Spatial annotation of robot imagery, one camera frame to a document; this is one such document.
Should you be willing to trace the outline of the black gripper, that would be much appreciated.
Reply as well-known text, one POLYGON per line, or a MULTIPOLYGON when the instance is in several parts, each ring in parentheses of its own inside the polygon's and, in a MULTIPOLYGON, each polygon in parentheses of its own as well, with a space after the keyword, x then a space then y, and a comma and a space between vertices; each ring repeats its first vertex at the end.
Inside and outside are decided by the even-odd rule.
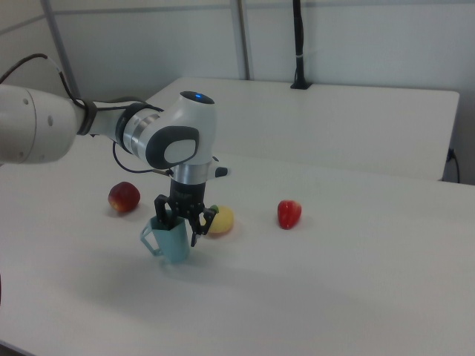
POLYGON ((191 247, 195 247, 199 236, 207 235, 212 222, 217 215, 217 206, 204 206, 206 184, 188 185, 171 181, 169 197, 158 195, 154 200, 157 221, 164 228, 172 228, 174 224, 173 212, 178 216, 187 216, 191 226, 191 247))

